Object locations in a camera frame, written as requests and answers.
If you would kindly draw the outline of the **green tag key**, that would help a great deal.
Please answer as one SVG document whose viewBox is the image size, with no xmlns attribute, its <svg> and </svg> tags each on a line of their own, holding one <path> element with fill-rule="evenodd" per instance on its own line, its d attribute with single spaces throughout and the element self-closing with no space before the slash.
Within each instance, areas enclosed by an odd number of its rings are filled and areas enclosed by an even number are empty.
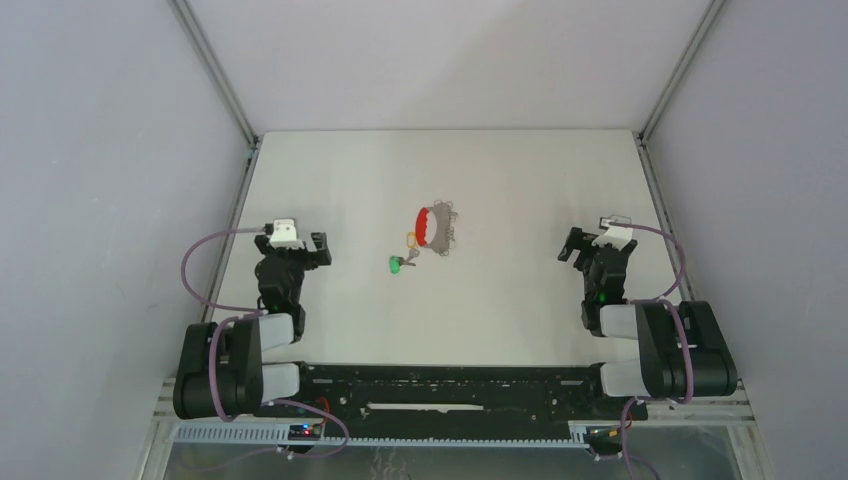
<svg viewBox="0 0 848 480">
<path fill-rule="evenodd" d="M 389 271 L 391 274 L 399 274 L 403 267 L 415 267 L 413 257 L 391 256 L 389 258 Z"/>
</svg>

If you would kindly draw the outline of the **metal keyring holder red handle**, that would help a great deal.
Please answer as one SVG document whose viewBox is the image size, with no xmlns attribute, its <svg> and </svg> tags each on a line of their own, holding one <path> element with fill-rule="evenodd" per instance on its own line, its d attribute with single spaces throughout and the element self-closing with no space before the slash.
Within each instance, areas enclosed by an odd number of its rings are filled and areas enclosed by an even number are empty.
<svg viewBox="0 0 848 480">
<path fill-rule="evenodd" d="M 455 223 L 458 213 L 451 201 L 437 200 L 419 209 L 413 238 L 417 247 L 448 256 L 455 244 Z"/>
</svg>

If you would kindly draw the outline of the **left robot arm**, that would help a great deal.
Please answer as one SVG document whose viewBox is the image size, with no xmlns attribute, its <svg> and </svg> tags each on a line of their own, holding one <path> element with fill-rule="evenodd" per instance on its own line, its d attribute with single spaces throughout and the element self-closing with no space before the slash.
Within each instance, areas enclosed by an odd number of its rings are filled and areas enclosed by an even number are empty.
<svg viewBox="0 0 848 480">
<path fill-rule="evenodd" d="M 262 352 L 301 340 L 306 324 L 300 302 L 305 273 L 332 263 L 327 234 L 313 232 L 315 249 L 310 251 L 275 240 L 270 225 L 243 231 L 255 235 L 262 254 L 254 267 L 257 305 L 234 307 L 242 317 L 186 329 L 173 391 L 173 408 L 182 420 L 217 417 L 229 422 L 299 389 L 299 367 L 266 368 Z"/>
</svg>

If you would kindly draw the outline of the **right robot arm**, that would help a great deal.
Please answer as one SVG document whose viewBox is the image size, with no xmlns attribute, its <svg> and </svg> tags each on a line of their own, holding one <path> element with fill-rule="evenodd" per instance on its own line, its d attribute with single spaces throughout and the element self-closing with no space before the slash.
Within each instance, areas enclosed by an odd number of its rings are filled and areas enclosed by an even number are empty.
<svg viewBox="0 0 848 480">
<path fill-rule="evenodd" d="M 583 326 L 593 336 L 633 341 L 632 360 L 600 366 L 602 391 L 610 397 L 674 399 L 730 396 L 738 372 L 714 311 L 706 301 L 671 303 L 666 295 L 625 296 L 627 267 L 638 242 L 636 226 L 612 221 L 602 233 L 573 227 L 558 255 L 583 277 Z"/>
</svg>

